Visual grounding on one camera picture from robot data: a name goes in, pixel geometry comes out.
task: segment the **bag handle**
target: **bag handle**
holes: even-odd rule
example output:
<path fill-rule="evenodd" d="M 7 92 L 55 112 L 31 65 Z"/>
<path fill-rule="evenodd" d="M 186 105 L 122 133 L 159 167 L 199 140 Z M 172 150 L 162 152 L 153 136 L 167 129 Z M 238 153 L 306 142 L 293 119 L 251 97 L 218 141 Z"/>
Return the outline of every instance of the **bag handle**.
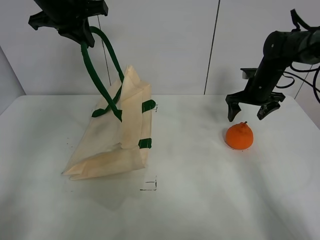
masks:
<path fill-rule="evenodd" d="M 90 31 L 94 34 L 97 34 L 102 41 L 104 42 L 106 48 L 109 51 L 109 54 L 111 56 L 112 62 L 119 74 L 119 78 L 121 83 L 123 83 L 124 81 L 124 74 L 120 68 L 119 62 L 117 60 L 115 51 L 113 49 L 113 47 L 111 46 L 111 43 L 109 41 L 109 39 L 107 38 L 107 36 L 104 34 L 103 31 L 101 31 L 99 28 L 95 27 L 95 26 L 90 26 Z M 101 95 L 105 98 L 105 100 L 108 103 L 108 106 L 106 107 L 106 109 L 97 109 L 92 113 L 92 117 L 93 118 L 97 118 L 103 114 L 106 114 L 110 109 L 113 111 L 113 114 L 122 122 L 122 110 L 117 109 L 116 103 L 119 101 L 120 99 L 120 95 L 121 95 L 121 88 L 122 86 L 119 88 L 119 90 L 117 91 L 115 97 L 112 99 L 108 93 L 108 91 L 106 90 L 105 86 L 103 85 L 103 83 L 101 82 L 94 66 L 92 65 L 90 56 L 88 54 L 88 45 L 85 42 L 81 43 L 81 53 L 83 56 L 83 61 L 84 61 L 84 65 L 94 83 L 94 85 L 96 86 L 96 88 L 98 89 L 98 91 L 101 93 Z"/>

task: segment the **canvas bag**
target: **canvas bag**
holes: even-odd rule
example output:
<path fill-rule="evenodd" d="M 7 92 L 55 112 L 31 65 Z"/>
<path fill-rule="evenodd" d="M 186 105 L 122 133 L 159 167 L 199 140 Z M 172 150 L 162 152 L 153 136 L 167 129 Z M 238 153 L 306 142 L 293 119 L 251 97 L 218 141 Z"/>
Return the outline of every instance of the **canvas bag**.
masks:
<path fill-rule="evenodd" d="M 120 79 L 107 91 L 91 64 L 88 46 L 81 44 L 84 63 L 103 98 L 98 102 L 79 145 L 62 173 L 70 175 L 71 180 L 145 168 L 152 143 L 151 109 L 156 103 L 151 100 L 151 85 L 141 81 L 131 65 L 123 75 L 107 37 L 96 27 L 90 29 L 104 41 Z"/>

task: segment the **green bag strap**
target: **green bag strap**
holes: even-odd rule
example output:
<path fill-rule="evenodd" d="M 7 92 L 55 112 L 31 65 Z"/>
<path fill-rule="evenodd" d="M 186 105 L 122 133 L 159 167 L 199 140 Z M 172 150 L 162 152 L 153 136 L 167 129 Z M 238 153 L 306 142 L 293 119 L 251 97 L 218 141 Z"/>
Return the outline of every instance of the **green bag strap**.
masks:
<path fill-rule="evenodd" d="M 123 83 L 124 81 L 124 74 L 120 68 L 119 62 L 117 60 L 116 54 L 114 49 L 111 46 L 111 43 L 109 41 L 109 39 L 107 38 L 107 36 L 104 34 L 103 31 L 101 31 L 99 28 L 95 27 L 95 26 L 90 26 L 90 31 L 94 34 L 97 34 L 102 41 L 104 42 L 106 48 L 109 51 L 109 54 L 111 56 L 111 59 L 113 61 L 113 64 L 116 68 L 116 70 L 118 71 L 119 77 L 120 77 L 120 81 Z M 110 109 L 113 111 L 113 114 L 120 120 L 122 121 L 122 110 L 117 109 L 117 106 L 115 103 L 117 103 L 120 99 L 120 95 L 121 95 L 121 88 L 119 88 L 119 90 L 117 91 L 114 99 L 112 99 L 108 93 L 108 91 L 106 90 L 105 86 L 103 85 L 103 83 L 101 82 L 94 66 L 92 65 L 90 56 L 88 54 L 88 45 L 85 42 L 81 43 L 81 52 L 82 52 L 82 56 L 83 56 L 83 61 L 85 64 L 85 67 L 94 83 L 94 85 L 96 86 L 96 88 L 98 89 L 98 91 L 101 93 L 101 95 L 105 98 L 105 100 L 108 103 L 108 106 L 106 109 L 97 109 L 92 113 L 92 117 L 96 118 L 99 117 L 105 113 L 107 113 Z"/>

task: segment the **orange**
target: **orange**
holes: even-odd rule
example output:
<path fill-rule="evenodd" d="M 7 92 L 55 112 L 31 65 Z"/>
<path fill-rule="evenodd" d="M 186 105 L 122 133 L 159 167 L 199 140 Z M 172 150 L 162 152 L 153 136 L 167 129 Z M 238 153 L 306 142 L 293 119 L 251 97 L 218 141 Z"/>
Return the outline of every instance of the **orange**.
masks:
<path fill-rule="evenodd" d="M 247 122 L 240 122 L 226 131 L 225 142 L 233 149 L 247 149 L 254 142 L 254 133 Z"/>

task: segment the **table surface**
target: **table surface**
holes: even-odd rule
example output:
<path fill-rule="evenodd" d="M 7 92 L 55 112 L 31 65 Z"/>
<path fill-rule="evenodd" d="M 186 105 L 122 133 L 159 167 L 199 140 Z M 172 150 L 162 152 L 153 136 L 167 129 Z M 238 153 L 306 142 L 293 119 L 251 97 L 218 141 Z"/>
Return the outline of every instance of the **table surface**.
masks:
<path fill-rule="evenodd" d="M 320 131 L 293 98 L 230 123 L 225 96 L 155 95 L 148 167 L 70 181 L 99 99 L 22 96 L 0 115 L 0 239 L 320 238 Z M 254 143 L 233 150 L 224 133 L 244 121 Z"/>

